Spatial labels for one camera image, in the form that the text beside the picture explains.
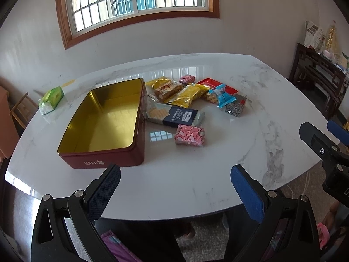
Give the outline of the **small wooden chair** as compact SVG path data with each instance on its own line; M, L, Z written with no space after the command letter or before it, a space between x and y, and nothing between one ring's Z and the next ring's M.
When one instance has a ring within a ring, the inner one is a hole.
M37 111L38 105L30 98L28 92L26 92L11 108L9 115L11 115L23 129L26 129Z

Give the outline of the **grey speckled snack packet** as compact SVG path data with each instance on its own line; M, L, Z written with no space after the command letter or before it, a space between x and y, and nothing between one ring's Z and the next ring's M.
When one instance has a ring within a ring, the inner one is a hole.
M234 117L240 117L245 107L247 98L237 93L234 94L234 97L235 101L225 105L225 113Z

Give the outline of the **dark blue cracker pack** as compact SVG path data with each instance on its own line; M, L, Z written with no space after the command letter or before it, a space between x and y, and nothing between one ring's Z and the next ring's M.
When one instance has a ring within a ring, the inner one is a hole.
M179 125L200 126L205 113L196 109L182 108L158 102L149 102L146 111L147 121L177 128Z

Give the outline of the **red snack packet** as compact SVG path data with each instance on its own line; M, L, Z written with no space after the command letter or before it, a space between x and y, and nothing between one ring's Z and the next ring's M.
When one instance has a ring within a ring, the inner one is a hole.
M198 81L198 84L202 84L202 85L208 86L210 88L216 88L217 86L219 86L223 83L216 81L215 79L212 79L212 78L206 78L206 79L202 79L201 81ZM235 93L238 92L238 90L236 90L233 87L228 86L227 84L225 85L225 91L231 95L234 95Z

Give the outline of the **dark wooden side cabinet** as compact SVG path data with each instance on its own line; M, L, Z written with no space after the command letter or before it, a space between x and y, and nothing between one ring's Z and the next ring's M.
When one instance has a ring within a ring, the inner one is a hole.
M338 111L348 89L348 77L330 60L314 49L298 43L288 80L298 88L319 86L326 95L324 113L327 119Z

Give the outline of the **large pink patterned snack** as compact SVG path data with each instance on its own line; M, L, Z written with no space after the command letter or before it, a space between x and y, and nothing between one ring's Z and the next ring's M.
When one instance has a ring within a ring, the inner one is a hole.
M174 135L176 144L202 147L205 143L205 129L188 125L178 125Z

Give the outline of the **wooden framed window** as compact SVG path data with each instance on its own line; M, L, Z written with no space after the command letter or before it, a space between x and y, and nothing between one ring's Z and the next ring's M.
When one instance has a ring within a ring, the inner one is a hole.
M219 0L56 0L68 49L107 31L167 18L219 18Z

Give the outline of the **green tissue pack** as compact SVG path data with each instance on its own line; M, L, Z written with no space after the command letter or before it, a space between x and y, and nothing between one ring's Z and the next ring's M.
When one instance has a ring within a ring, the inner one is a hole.
M54 111L64 95L60 86L47 91L44 97L39 100L38 109L41 115L46 115Z

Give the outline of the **newspaper stack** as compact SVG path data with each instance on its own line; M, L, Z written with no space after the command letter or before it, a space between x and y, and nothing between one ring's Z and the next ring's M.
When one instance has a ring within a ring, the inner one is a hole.
M303 45L307 48L314 49L317 53L319 53L322 49L324 42L324 34L323 29L312 21L305 21L305 39Z

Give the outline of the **clear yellow fried snack bag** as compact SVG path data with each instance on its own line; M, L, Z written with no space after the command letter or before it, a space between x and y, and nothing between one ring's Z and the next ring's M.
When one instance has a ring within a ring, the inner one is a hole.
M162 103L167 102L171 97L180 92L184 85L178 81L160 77L145 83L153 90L155 97Z

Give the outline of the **blue clear snack bag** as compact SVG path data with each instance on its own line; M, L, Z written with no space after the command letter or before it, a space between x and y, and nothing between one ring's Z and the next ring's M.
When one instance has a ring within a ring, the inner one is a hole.
M217 87L210 89L204 94L204 99L217 105L222 109L225 105L233 103L237 98L226 91L227 86L220 84Z

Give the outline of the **small pink patterned snack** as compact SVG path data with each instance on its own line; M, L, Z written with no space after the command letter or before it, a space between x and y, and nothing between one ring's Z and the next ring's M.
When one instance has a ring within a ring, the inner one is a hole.
M190 74L186 74L179 79L179 82L182 84L191 84L195 82L195 77Z

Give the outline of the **red gold tin box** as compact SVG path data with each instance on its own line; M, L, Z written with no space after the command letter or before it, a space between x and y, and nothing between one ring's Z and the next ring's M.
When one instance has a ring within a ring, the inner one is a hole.
M116 164L139 166L145 158L147 91L142 78L89 91L57 148L73 169Z

